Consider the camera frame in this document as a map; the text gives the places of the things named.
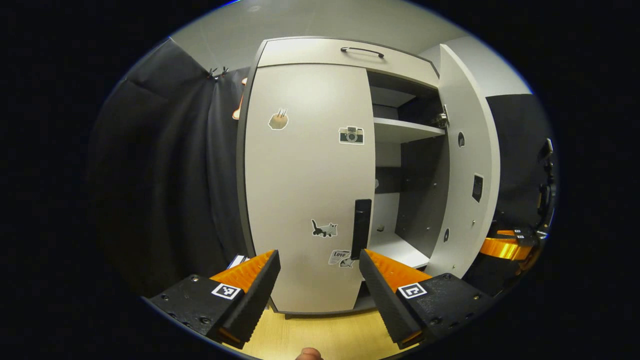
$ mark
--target drawer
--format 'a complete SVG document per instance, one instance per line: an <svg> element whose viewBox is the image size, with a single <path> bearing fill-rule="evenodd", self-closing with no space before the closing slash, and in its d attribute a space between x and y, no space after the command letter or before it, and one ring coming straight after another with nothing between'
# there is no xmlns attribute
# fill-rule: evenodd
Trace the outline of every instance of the drawer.
<svg viewBox="0 0 640 360"><path fill-rule="evenodd" d="M377 51L384 54L384 57L380 58L376 53L355 49L341 51L340 49L343 47ZM258 61L258 67L296 63L327 63L364 67L371 71L394 75L431 88L438 88L438 76L428 61L388 47L349 40L330 38L268 40Z"/></svg>

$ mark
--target cabinet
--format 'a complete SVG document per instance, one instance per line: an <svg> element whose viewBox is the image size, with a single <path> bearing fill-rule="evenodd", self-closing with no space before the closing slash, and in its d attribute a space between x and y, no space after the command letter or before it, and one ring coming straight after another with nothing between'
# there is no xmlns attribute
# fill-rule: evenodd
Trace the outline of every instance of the cabinet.
<svg viewBox="0 0 640 360"><path fill-rule="evenodd" d="M486 100L442 53L438 78L428 61L381 45L262 43L241 107L238 190L248 255L280 251L276 311L362 305L348 254L358 200L371 200L367 247L431 275L466 272L495 210L499 153ZM430 126L443 105L450 126Z"/></svg>

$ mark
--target cabinet handle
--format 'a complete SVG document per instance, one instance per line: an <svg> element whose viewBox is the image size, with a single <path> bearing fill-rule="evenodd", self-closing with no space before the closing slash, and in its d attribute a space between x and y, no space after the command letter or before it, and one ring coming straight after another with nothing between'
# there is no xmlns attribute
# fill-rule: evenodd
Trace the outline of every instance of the cabinet handle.
<svg viewBox="0 0 640 360"><path fill-rule="evenodd" d="M360 258L360 251L367 247L369 241L369 225L371 223L371 199L356 200L353 217L353 241L351 242L351 259Z"/></svg>
<svg viewBox="0 0 640 360"><path fill-rule="evenodd" d="M346 53L346 52L347 52L347 50L349 50L349 49L353 49L353 50L362 50L362 51L369 51L370 53L378 54L378 57L379 57L379 58L384 58L384 57L385 57L385 55L384 55L383 53L379 53L379 52L377 52L377 51L368 50L368 49L361 49L361 48L359 48L359 47L348 47L348 46L347 46L347 47L341 47L341 48L340 48L340 51L342 51L343 53Z"/></svg>

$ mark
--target wooden floor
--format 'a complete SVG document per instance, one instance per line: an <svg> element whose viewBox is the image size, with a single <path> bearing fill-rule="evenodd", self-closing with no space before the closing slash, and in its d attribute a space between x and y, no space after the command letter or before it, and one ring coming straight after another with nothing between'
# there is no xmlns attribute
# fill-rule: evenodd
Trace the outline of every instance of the wooden floor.
<svg viewBox="0 0 640 360"><path fill-rule="evenodd" d="M305 347L318 349L324 360L381 359L400 352L378 310L285 320L271 309L262 313L251 340L238 351L265 360L295 360Z"/></svg>

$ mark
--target open cabinet door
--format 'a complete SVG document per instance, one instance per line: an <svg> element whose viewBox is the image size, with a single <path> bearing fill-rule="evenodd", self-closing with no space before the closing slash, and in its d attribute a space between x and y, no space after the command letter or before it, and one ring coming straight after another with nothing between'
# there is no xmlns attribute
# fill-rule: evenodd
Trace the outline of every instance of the open cabinet door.
<svg viewBox="0 0 640 360"><path fill-rule="evenodd" d="M500 152L493 116L460 58L440 45L440 100L449 118L449 193L426 272L462 278L476 258L495 211Z"/></svg>
<svg viewBox="0 0 640 360"><path fill-rule="evenodd" d="M246 208L255 252L280 252L273 305L284 313L352 310L362 282L348 254L355 205L373 200L375 186L367 72L326 64L259 67L248 100ZM345 139L348 127L355 142Z"/></svg>

